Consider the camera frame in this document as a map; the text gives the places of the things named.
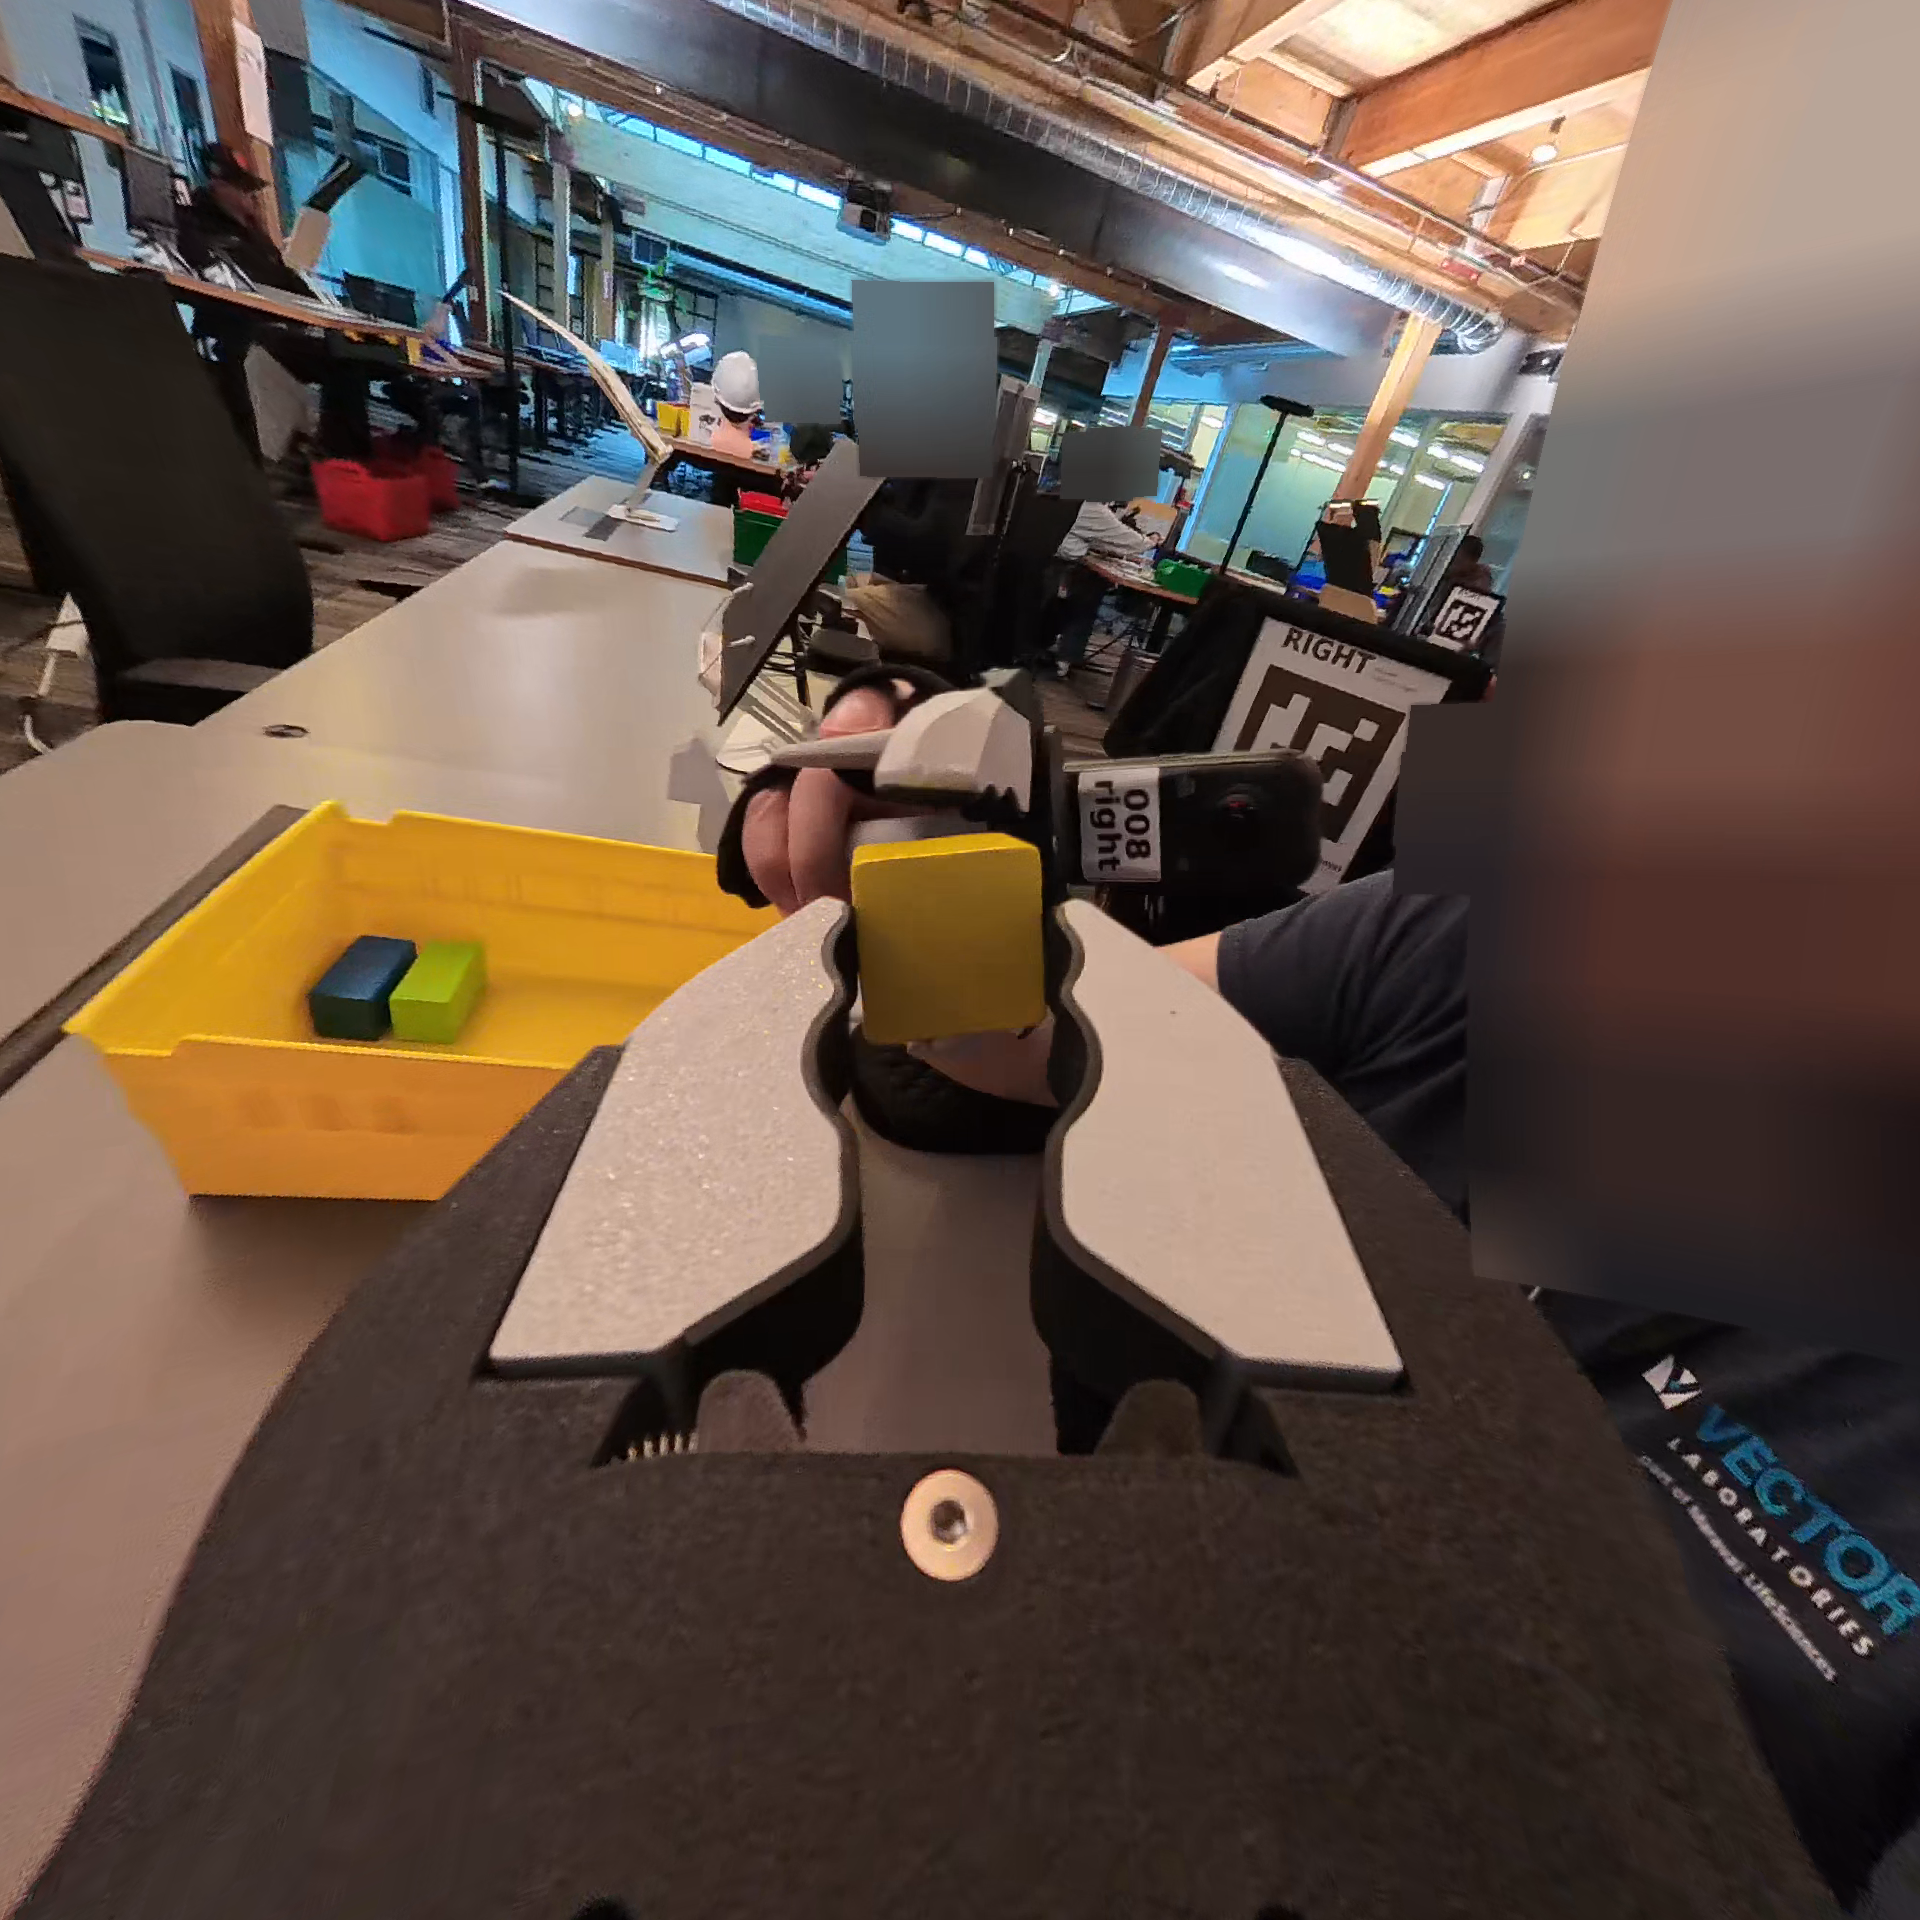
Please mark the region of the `person's dark navy shirt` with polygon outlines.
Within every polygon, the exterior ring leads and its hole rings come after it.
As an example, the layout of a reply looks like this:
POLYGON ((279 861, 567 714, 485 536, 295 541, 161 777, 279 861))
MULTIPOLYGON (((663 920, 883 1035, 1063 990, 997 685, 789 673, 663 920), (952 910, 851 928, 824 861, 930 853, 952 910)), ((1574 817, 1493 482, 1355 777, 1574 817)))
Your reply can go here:
MULTIPOLYGON (((1470 1217, 1469 902, 1390 870, 1190 962, 1470 1217)), ((1919 1912, 1915 1368, 1527 1286, 1677 1541, 1800 1841, 1847 1916, 1919 1912)))

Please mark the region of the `yellow wooden cube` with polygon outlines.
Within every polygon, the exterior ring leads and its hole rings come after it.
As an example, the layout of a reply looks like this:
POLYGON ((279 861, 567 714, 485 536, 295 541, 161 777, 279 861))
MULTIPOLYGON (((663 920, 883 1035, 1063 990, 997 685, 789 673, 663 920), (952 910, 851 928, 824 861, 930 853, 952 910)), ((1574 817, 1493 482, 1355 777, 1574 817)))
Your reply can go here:
POLYGON ((869 1043, 1024 1033, 1048 1018, 1045 870, 1024 840, 961 833, 862 846, 851 902, 869 1043))

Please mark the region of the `person's right hand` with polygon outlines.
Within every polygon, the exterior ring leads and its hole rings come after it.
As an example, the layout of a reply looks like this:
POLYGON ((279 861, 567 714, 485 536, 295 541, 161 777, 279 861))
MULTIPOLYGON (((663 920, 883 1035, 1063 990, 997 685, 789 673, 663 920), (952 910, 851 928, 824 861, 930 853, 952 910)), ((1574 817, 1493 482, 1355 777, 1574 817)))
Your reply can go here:
MULTIPOLYGON (((861 795, 838 772, 810 768, 789 789, 771 786, 749 802, 742 850, 769 902, 791 916, 816 899, 848 901, 854 846, 869 824, 926 817, 930 808, 861 795)), ((1045 1020, 1027 1032, 907 1043, 906 1051, 961 1089, 1051 1110, 1051 1035, 1045 1020)))

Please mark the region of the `black tilted board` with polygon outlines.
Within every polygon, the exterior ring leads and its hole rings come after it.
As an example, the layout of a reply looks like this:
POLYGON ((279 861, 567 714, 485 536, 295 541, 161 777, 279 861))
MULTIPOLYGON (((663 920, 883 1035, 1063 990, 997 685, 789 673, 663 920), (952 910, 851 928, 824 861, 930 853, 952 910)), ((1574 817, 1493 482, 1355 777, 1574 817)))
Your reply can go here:
POLYGON ((880 477, 865 473, 861 457, 856 442, 833 444, 789 504, 749 580, 723 606, 711 674, 717 720, 733 717, 873 501, 880 477))

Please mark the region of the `yellow plastic bin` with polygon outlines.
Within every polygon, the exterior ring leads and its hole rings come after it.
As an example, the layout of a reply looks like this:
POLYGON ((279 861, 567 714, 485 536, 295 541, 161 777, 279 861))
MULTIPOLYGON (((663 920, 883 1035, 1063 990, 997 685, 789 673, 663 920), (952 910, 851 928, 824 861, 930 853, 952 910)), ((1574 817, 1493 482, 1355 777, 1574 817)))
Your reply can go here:
POLYGON ((773 923, 705 853, 327 802, 65 1033, 189 1194, 433 1203, 587 1051, 773 923), (367 934, 482 949, 487 987, 455 1043, 315 1035, 305 998, 367 934))

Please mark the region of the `white tilted stand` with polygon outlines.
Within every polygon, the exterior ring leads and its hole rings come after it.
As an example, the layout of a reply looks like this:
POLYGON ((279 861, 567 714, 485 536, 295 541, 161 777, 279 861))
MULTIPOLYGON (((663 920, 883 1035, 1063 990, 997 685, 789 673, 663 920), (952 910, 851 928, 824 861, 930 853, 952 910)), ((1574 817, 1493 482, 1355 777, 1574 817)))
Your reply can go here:
POLYGON ((654 492, 658 473, 674 462, 678 450, 672 442, 658 430, 658 424, 646 414, 625 376, 617 368, 613 368, 610 362, 586 339, 573 332, 566 323, 551 321, 536 304, 529 304, 512 293, 503 293, 502 301, 518 315, 529 317, 529 323, 536 323, 538 326, 551 332, 563 342, 563 348, 583 363, 602 400, 609 404, 613 417, 626 428, 631 438, 641 446, 641 477, 634 485, 631 493, 606 507, 606 514, 650 532, 674 532, 679 528, 679 518, 672 512, 662 512, 658 506, 654 506, 654 492))

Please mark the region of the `long green wooden block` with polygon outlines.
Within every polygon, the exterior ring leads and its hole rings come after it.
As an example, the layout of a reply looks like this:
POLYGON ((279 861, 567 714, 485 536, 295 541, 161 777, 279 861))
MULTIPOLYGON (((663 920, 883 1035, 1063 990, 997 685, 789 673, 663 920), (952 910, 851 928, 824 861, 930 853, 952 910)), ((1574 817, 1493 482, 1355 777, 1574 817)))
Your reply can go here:
POLYGON ((415 1048, 458 1043, 487 982, 487 953, 478 942, 421 945, 392 990, 392 1035, 415 1048))

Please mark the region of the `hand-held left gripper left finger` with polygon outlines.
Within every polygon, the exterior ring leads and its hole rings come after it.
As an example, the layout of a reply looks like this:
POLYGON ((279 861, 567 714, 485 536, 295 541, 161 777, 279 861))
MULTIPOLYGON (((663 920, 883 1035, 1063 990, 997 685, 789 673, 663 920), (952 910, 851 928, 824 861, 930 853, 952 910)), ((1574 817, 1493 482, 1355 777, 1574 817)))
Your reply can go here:
POLYGON ((493 1339, 502 1377, 805 1388, 862 1314, 854 914, 825 899, 629 1035, 493 1339))

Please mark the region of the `long wooden workbench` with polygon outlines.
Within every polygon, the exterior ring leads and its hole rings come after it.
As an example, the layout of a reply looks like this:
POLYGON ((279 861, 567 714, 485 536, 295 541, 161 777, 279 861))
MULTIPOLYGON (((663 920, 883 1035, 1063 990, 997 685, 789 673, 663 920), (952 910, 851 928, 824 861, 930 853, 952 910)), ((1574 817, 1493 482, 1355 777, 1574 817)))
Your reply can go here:
POLYGON ((287 373, 318 411, 305 430, 310 450, 325 459, 367 459, 374 450, 368 395, 382 387, 419 435, 434 442, 441 433, 437 382, 461 380, 482 392, 497 380, 520 395, 510 362, 490 350, 446 348, 419 326, 392 325, 359 310, 265 293, 248 276, 238 285, 207 274, 145 268, 131 259, 82 250, 81 261, 105 272, 142 274, 171 288, 171 300, 192 315, 190 334, 209 362, 216 387, 249 454, 275 464, 257 419, 249 382, 254 353, 287 373))

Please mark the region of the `silver spiral ceiling duct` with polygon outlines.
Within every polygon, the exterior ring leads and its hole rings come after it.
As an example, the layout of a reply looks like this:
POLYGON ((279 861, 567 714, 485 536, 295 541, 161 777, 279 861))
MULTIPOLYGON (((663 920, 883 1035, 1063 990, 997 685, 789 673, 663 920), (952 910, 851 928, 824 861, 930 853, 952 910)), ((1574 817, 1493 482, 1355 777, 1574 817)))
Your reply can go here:
POLYGON ((1067 154, 995 129, 959 125, 936 194, 1099 268, 1282 332, 1320 353, 1366 356, 1407 321, 1455 353, 1493 350, 1509 325, 1459 296, 1320 242, 1114 144, 1067 154))

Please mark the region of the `long dark blue wooden block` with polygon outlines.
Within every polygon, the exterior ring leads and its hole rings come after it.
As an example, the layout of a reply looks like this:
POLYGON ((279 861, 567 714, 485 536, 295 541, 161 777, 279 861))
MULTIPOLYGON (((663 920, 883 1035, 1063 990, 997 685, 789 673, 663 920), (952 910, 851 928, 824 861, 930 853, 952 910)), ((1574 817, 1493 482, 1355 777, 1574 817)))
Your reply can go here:
POLYGON ((378 1044, 394 1032, 394 996, 417 962, 417 945, 394 934, 359 934, 341 949, 307 992, 318 1041, 378 1044))

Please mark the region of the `black office chair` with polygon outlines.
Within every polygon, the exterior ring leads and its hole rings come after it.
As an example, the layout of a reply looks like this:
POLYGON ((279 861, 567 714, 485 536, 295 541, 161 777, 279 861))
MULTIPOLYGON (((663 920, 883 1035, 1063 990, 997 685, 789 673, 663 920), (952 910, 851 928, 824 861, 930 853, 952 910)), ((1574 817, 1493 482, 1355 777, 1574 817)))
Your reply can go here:
POLYGON ((3 261, 3 454, 105 722, 195 728, 313 651, 295 532, 163 285, 3 261))

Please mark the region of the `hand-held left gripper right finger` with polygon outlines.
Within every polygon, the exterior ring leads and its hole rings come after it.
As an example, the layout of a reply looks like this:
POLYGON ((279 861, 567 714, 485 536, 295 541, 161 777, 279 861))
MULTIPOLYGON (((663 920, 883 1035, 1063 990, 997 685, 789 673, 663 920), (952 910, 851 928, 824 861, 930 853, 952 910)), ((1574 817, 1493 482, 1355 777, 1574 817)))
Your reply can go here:
POLYGON ((1063 902, 1056 926, 1056 1041, 1086 1051, 1043 1188, 1071 1272, 1206 1374, 1400 1385, 1400 1346, 1272 1048, 1090 902, 1063 902))

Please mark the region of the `red floor crate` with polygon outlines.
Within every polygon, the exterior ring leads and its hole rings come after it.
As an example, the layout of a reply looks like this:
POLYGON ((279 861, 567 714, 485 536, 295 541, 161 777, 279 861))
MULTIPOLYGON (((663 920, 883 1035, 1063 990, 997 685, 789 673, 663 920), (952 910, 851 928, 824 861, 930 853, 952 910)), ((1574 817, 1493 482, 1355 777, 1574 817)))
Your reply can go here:
POLYGON ((441 448, 411 448, 367 464, 310 464, 321 521, 338 536, 395 545, 426 537, 461 506, 461 466, 441 448))

